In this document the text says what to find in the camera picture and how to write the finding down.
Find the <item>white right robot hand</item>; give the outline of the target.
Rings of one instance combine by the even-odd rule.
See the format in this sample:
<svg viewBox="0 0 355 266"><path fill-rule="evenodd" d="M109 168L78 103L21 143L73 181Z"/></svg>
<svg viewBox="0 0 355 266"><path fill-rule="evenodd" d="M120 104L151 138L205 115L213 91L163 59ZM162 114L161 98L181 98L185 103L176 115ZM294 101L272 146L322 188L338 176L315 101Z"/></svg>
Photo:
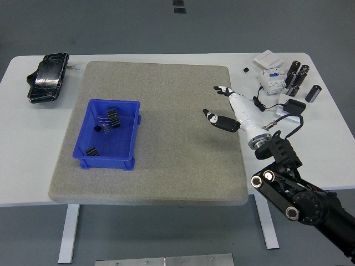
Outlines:
<svg viewBox="0 0 355 266"><path fill-rule="evenodd" d="M248 99L226 86L214 86L214 89L218 94L228 97L235 118L215 115L207 109L203 109L203 113L211 125L228 132L243 130L246 132L248 145L253 150L258 149L271 139L271 135L263 128L256 107Z"/></svg>

